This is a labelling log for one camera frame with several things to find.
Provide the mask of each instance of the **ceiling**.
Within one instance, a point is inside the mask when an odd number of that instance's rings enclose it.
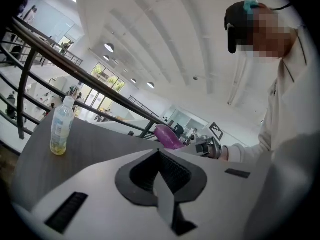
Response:
[[[109,61],[109,66],[126,79],[137,79],[139,88],[169,100],[174,93],[181,106],[191,97],[225,107],[229,102],[259,125],[279,62],[260,64],[228,52],[225,12],[239,1],[77,0],[77,8],[90,49],[101,59],[116,59],[119,65]],[[258,1],[273,8],[288,3]],[[290,26],[300,23],[291,8],[281,14]],[[108,52],[105,43],[114,44],[115,52]],[[149,81],[154,90],[146,85]]]

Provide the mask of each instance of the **plastic bottle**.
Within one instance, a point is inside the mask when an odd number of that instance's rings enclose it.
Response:
[[[75,100],[72,97],[66,96],[63,104],[54,111],[50,149],[57,156],[63,155],[67,149],[68,136],[75,118],[75,113],[72,109],[74,103]]]

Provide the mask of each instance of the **gray table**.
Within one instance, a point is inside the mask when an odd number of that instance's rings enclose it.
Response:
[[[47,193],[91,165],[131,153],[163,148],[159,142],[117,133],[75,118],[66,152],[50,151],[53,112],[26,144],[15,168],[12,200],[30,211]]]

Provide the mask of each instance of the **pink object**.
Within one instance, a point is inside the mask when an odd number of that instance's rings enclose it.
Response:
[[[154,130],[154,135],[166,149],[176,150],[184,147],[175,133],[166,125],[157,125]]]

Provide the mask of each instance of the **tree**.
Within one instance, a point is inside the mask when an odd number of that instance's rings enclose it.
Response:
[[[117,82],[116,87],[115,87],[115,91],[119,92],[124,85],[125,85],[125,82]]]
[[[112,83],[112,84],[114,84],[117,80],[118,80],[118,77],[116,77],[115,75],[113,75],[113,76],[109,77],[106,82],[107,82],[107,83]]]
[[[94,73],[96,73],[97,75],[100,75],[102,73],[102,65],[100,63],[98,63],[94,69],[93,69]]]

